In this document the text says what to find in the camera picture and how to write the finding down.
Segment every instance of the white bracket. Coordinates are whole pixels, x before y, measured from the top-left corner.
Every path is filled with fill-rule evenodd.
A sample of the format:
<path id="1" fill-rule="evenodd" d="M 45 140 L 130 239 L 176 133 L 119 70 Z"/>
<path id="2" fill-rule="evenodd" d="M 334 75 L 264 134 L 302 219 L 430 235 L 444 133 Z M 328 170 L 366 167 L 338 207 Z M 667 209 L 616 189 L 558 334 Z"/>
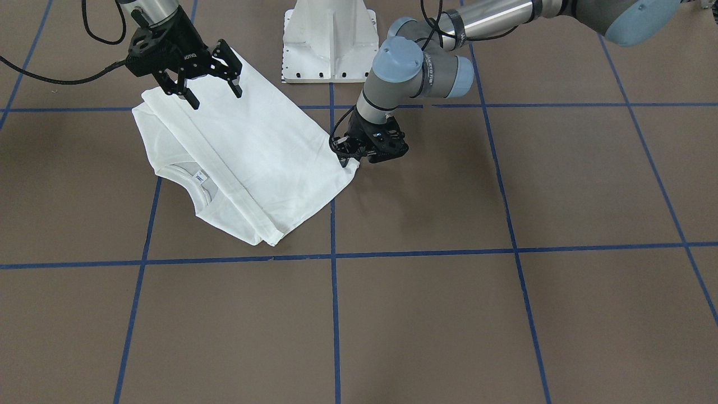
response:
<path id="1" fill-rule="evenodd" d="M 297 0 L 284 14 L 285 83 L 363 83 L 379 48 L 364 0 Z"/>

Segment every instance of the light blue joint cap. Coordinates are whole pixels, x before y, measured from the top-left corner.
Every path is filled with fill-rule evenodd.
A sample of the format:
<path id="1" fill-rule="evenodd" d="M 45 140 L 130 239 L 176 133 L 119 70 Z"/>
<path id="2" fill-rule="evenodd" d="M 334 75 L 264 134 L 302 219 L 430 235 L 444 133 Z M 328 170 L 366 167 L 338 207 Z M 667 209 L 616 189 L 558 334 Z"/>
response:
<path id="1" fill-rule="evenodd" d="M 409 81 L 421 71 L 424 65 L 424 52 L 405 37 L 391 37 L 379 47 L 374 58 L 374 74 L 388 83 Z"/>
<path id="2" fill-rule="evenodd" d="M 640 0 L 624 11 L 606 31 L 606 39 L 633 46 L 655 35 L 678 10 L 681 0 Z"/>
<path id="3" fill-rule="evenodd" d="M 459 62 L 459 67 L 456 71 L 456 78 L 454 79 L 454 86 L 451 87 L 451 92 L 447 98 L 459 98 L 466 95 L 474 84 L 474 65 L 464 58 L 463 56 L 456 57 Z"/>
<path id="4" fill-rule="evenodd" d="M 402 17 L 400 19 L 397 19 L 391 27 L 389 27 L 389 32 L 386 33 L 387 38 L 395 37 L 396 33 L 399 32 L 399 30 L 406 24 L 407 22 L 416 21 L 415 19 L 411 17 Z"/>

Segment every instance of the white plastic stand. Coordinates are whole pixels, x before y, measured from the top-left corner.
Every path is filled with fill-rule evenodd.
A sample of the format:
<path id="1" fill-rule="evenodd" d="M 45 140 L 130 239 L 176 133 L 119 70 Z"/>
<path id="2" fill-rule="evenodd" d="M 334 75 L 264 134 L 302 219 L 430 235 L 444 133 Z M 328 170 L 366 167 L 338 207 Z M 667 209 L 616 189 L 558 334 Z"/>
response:
<path id="1" fill-rule="evenodd" d="M 284 14 L 286 83 L 363 83 L 379 48 L 363 0 L 298 0 Z"/>

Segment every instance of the shirt tag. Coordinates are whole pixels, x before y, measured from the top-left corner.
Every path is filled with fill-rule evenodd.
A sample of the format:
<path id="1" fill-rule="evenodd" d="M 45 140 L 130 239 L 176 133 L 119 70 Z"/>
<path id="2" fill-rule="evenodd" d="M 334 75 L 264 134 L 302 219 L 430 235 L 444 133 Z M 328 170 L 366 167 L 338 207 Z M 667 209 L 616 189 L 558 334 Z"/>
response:
<path id="1" fill-rule="evenodd" d="M 207 174 L 205 174 L 204 171 L 199 170 L 193 175 L 194 179 L 201 184 L 203 184 L 209 177 Z"/>

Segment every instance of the white cloth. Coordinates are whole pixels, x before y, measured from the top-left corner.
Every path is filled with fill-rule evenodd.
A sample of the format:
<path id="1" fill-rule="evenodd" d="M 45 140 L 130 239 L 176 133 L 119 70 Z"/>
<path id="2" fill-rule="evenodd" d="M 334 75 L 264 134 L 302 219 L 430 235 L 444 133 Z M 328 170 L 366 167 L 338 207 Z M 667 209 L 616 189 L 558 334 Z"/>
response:
<path id="1" fill-rule="evenodd" d="M 161 88 L 132 110 L 155 173 L 187 189 L 197 217 L 256 245 L 272 246 L 353 179 L 329 135 L 244 59 L 242 98 L 214 77 L 188 86 L 200 109 Z"/>

